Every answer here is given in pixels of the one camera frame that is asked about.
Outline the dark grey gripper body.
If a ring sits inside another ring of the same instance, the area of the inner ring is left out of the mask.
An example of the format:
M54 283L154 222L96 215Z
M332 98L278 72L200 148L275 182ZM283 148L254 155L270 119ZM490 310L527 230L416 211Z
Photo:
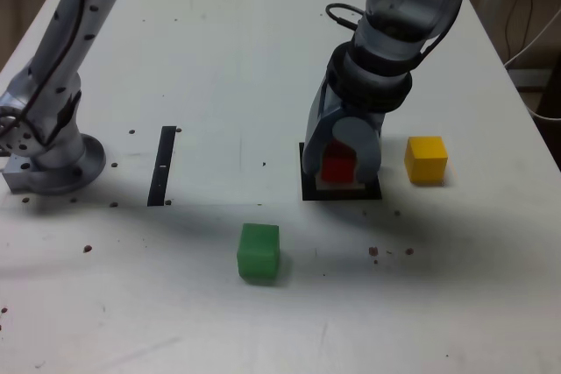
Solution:
M376 131L377 135L381 135L382 124L384 123L385 114L376 114L359 109L348 102L344 102L331 89L330 85L323 88L323 116L334 116L337 119L345 117L356 117L366 121Z

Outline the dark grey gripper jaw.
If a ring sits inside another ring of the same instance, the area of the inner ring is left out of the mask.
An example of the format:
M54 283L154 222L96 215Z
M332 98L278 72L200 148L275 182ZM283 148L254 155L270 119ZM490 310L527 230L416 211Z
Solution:
M341 117L340 101L323 79L310 107L306 137L302 151L302 170L316 176L323 159L323 150L332 139L332 128Z

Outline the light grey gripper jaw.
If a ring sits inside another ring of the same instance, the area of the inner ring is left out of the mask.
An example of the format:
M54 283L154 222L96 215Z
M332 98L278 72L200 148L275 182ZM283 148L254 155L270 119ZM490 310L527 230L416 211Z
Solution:
M333 125L332 135L355 151L356 181L373 182L380 170L380 140L377 131L367 121L348 116Z

